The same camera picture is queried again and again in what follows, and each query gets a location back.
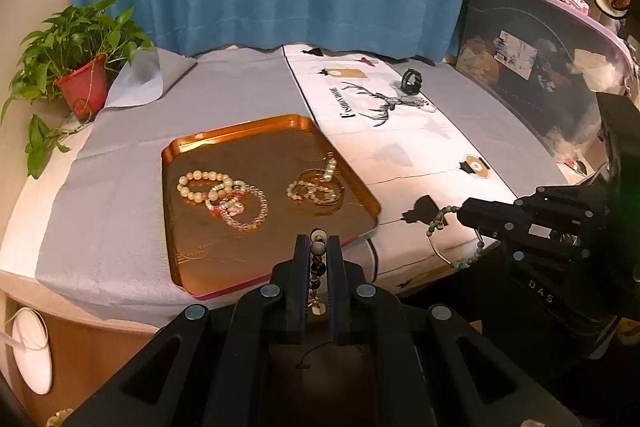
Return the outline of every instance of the screw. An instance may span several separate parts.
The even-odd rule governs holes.
[[[451,310],[446,306],[434,306],[431,315],[439,321],[448,321],[451,318]]]
[[[204,317],[205,311],[207,311],[207,309],[204,306],[201,306],[200,304],[192,304],[187,309],[185,309],[184,315],[190,321],[197,321],[198,319]]]
[[[280,286],[277,284],[265,284],[260,288],[260,294],[263,297],[275,297],[280,293]]]
[[[372,297],[376,294],[376,288],[370,284],[361,284],[356,288],[356,293],[360,297]]]

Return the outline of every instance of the white cable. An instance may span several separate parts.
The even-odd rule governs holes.
[[[30,311],[33,312],[39,319],[40,322],[42,323],[42,326],[44,327],[44,334],[45,334],[45,341],[44,341],[44,346],[40,346],[40,347],[29,347],[26,344],[17,341],[16,339],[14,339],[13,337],[2,333],[2,331],[0,331],[0,340],[4,341],[7,344],[10,344],[11,346],[14,347],[21,347],[24,349],[29,349],[30,351],[42,351],[44,349],[47,349],[47,347],[49,346],[49,330],[47,329],[47,323],[44,321],[44,318],[42,318],[42,315],[40,315],[39,312],[37,312],[36,310],[32,309],[32,308],[20,308],[17,312],[14,313],[14,315],[12,315],[12,317],[7,320],[4,325],[8,325],[12,320],[14,320],[15,317],[17,317],[20,312],[23,311]]]

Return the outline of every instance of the potted plant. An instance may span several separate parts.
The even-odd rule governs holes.
[[[102,0],[84,7],[69,6],[44,22],[49,28],[29,33],[20,56],[20,70],[10,83],[11,95],[4,102],[0,123],[13,100],[55,100],[64,98],[78,117],[72,129],[50,129],[33,115],[29,124],[27,168],[38,178],[56,147],[80,131],[104,107],[113,79],[125,61],[131,62],[137,49],[152,48],[146,33],[131,19],[133,8],[117,17],[105,10],[115,0]]]

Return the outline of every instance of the red flower pot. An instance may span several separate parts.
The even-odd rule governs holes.
[[[91,120],[104,107],[109,92],[105,60],[105,56],[100,55],[53,83],[60,88],[78,120]]]

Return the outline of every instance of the orange tray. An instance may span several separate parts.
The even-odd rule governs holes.
[[[307,169],[337,160],[344,197],[331,206],[292,201],[287,186]],[[178,179],[187,172],[227,172],[266,195],[269,214],[253,232],[238,232],[203,204],[181,197]],[[208,180],[190,183],[208,192]],[[308,118],[296,114],[178,138],[162,151],[162,193],[169,266],[174,283],[196,299],[210,299],[269,279],[274,264],[291,258],[296,235],[320,228],[345,245],[375,229],[380,204],[329,140]],[[257,216],[257,198],[246,196],[241,222]]]

